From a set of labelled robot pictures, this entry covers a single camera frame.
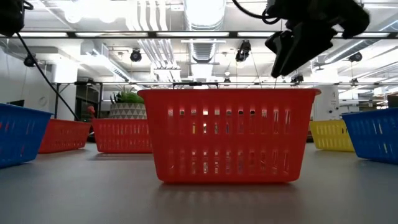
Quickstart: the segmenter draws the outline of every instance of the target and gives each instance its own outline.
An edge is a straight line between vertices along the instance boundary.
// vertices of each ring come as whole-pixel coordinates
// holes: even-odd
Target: geometric patterned planter
[[[111,105],[111,119],[147,119],[147,111],[142,103],[115,103]]]

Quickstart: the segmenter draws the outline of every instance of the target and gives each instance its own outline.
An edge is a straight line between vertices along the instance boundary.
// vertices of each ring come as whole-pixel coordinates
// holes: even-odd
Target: security camera
[[[236,53],[235,60],[236,62],[244,62],[248,57],[251,51],[251,44],[248,40],[243,40],[238,52]]]
[[[362,60],[361,52],[356,52],[355,54],[348,57],[350,62],[360,62]]]
[[[139,62],[142,59],[141,53],[139,49],[133,49],[130,55],[130,59],[132,62]]]
[[[292,80],[290,81],[291,83],[300,83],[304,82],[304,77],[301,73],[297,73],[292,76]]]
[[[34,68],[35,67],[35,62],[34,62],[35,60],[36,60],[36,55],[35,54],[33,54],[33,57],[31,57],[30,55],[27,55],[27,57],[24,60],[24,65],[26,67],[29,67],[29,68]]]

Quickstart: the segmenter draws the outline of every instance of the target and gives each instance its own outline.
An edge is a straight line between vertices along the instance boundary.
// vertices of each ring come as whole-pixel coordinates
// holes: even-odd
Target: ventilation duct
[[[390,19],[386,21],[389,25],[385,26],[382,29],[379,29],[380,32],[397,32],[398,31],[398,14],[392,16]],[[340,47],[339,49],[335,50],[334,52],[326,55],[323,61],[325,64],[335,63],[339,60],[347,58],[356,52],[359,52],[370,45],[379,42],[380,40],[373,39],[373,40],[352,40],[348,44]]]
[[[221,30],[225,15],[226,0],[184,0],[183,3],[187,30]],[[190,43],[191,62],[211,62],[216,48],[216,44]],[[212,69],[212,65],[192,65],[192,73],[195,78],[197,76],[210,77]]]
[[[133,82],[129,77],[129,73],[109,58],[109,49],[104,44],[97,47],[92,40],[85,40],[81,43],[80,54],[89,55],[99,60],[98,64],[105,66],[113,75],[121,77],[126,82]]]

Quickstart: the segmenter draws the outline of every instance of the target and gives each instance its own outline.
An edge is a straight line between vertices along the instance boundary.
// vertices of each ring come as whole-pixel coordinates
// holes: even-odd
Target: blue plastic basket
[[[0,168],[34,160],[51,113],[0,103]]]
[[[398,108],[344,114],[358,157],[398,164]]]

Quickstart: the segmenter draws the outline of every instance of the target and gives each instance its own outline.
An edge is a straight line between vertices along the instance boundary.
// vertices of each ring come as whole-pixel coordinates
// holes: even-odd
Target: green plant
[[[119,87],[120,91],[118,94],[113,93],[113,98],[111,96],[112,104],[115,103],[144,103],[144,99],[137,93],[132,92],[134,87],[127,89],[125,86]]]

